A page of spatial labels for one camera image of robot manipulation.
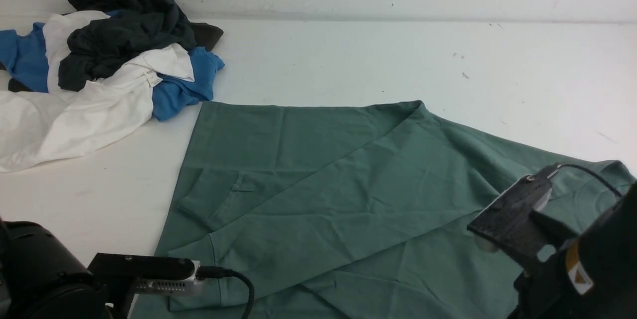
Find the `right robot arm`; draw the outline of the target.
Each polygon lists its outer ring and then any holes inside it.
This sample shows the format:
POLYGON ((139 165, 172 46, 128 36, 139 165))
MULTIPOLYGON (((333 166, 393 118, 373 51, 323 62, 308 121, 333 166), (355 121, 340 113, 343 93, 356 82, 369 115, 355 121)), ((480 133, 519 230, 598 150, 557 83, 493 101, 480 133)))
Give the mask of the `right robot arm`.
POLYGON ((636 186, 579 236, 532 212, 530 219, 560 248, 536 274, 514 282, 510 319, 634 319, 636 317, 636 186))

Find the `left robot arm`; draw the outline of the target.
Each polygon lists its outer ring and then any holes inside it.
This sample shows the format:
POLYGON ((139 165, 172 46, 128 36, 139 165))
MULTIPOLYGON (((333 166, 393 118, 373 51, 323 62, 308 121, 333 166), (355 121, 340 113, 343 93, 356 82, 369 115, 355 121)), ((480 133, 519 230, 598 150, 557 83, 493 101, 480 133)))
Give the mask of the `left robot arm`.
POLYGON ((1 222, 3 319, 107 319, 106 290, 49 230, 1 222))

